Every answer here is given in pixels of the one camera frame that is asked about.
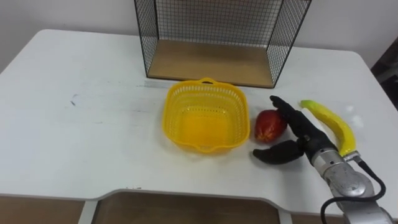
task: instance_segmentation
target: wire mesh cage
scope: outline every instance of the wire mesh cage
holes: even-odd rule
[[[311,0],[134,0],[146,74],[274,88]]]

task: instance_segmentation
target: banana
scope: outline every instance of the banana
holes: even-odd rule
[[[320,121],[327,125],[339,141],[339,154],[344,157],[355,151],[355,136],[347,123],[327,107],[313,101],[302,100],[302,108],[306,108]]]

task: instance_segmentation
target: yellow basket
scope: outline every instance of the yellow basket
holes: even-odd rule
[[[177,83],[167,93],[162,126],[176,144],[202,153],[228,151],[249,137],[246,97],[210,78]]]

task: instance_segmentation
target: table surface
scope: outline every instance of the table surface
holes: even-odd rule
[[[0,194],[78,200],[123,190],[212,195],[319,213],[331,193],[306,157],[261,164],[250,152],[267,146],[253,140],[223,156],[174,146],[160,124],[174,83],[146,78],[138,37],[40,31],[0,75]],[[272,108],[269,95],[297,107],[299,100],[317,100],[339,113],[353,127],[363,159],[387,185],[380,205],[398,218],[398,114],[358,54],[293,48],[275,89],[241,89],[252,119]],[[333,205],[327,214],[341,212]]]

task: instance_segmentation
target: wooden base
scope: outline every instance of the wooden base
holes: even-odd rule
[[[274,87],[266,50],[259,47],[159,40],[149,78],[198,80]]]

